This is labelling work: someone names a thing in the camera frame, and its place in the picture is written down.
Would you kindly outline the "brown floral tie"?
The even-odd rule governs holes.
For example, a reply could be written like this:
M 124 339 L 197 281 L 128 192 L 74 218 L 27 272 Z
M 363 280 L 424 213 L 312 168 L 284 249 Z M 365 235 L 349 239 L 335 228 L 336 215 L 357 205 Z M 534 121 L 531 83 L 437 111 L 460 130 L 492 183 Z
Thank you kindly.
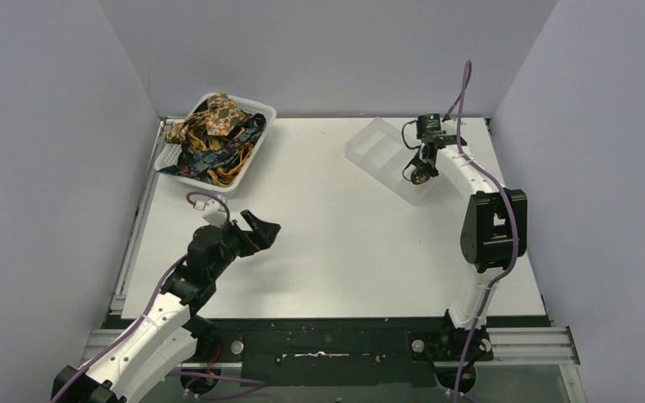
M 412 170 L 410 174 L 410 182 L 415 186 L 423 185 L 429 179 L 430 179 L 430 175 L 423 168 L 416 167 Z

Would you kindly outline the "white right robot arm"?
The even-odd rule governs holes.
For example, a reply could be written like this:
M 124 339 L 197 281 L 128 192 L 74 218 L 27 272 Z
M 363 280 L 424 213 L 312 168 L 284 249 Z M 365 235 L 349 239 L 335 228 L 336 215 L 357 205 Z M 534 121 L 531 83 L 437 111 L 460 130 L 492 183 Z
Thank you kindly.
M 420 186 L 442 175 L 468 201 L 459 243 L 472 270 L 448 316 L 457 329 L 477 329 L 485 325 L 498 282 L 527 250 L 527 195 L 505 187 L 480 164 L 461 136 L 460 123 L 431 113 L 414 124 L 419 143 L 403 178 Z

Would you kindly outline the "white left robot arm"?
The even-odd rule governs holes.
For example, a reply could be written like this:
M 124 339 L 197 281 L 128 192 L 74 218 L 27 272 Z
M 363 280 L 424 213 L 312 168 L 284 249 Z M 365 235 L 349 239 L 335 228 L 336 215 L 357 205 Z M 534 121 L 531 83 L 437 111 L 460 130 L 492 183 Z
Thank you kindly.
M 215 348 L 214 324 L 199 316 L 216 282 L 236 259 L 269 249 L 281 225 L 251 211 L 248 229 L 230 221 L 192 235 L 187 252 L 158 280 L 143 313 L 100 353 L 55 377 L 53 402 L 137 402 L 177 365 L 202 361 Z

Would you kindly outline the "clear compartment tray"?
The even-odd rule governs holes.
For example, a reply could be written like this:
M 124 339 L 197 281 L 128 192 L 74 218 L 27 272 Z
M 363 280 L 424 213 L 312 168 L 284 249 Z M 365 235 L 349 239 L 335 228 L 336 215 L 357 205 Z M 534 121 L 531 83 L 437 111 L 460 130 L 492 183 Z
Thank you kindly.
M 383 118 L 373 118 L 344 146 L 347 160 L 413 206 L 434 191 L 453 190 L 442 176 L 419 186 L 409 182 L 412 168 L 407 164 L 414 154 L 403 145 L 401 129 Z

